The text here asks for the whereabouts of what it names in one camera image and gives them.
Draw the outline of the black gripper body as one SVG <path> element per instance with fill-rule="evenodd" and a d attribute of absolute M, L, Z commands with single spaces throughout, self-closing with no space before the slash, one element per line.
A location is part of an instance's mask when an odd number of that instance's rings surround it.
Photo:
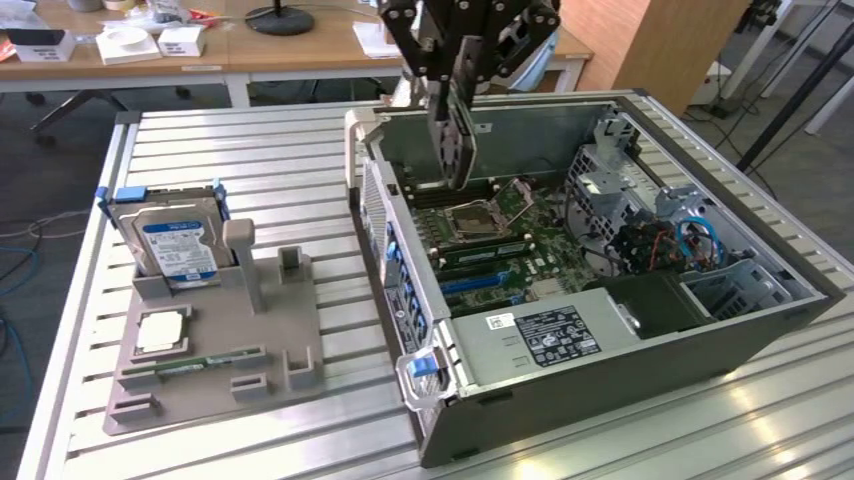
<path fill-rule="evenodd" d="M 449 38 L 477 37 L 499 43 L 501 33 L 531 7 L 533 1 L 423 1 L 418 40 L 441 46 Z"/>

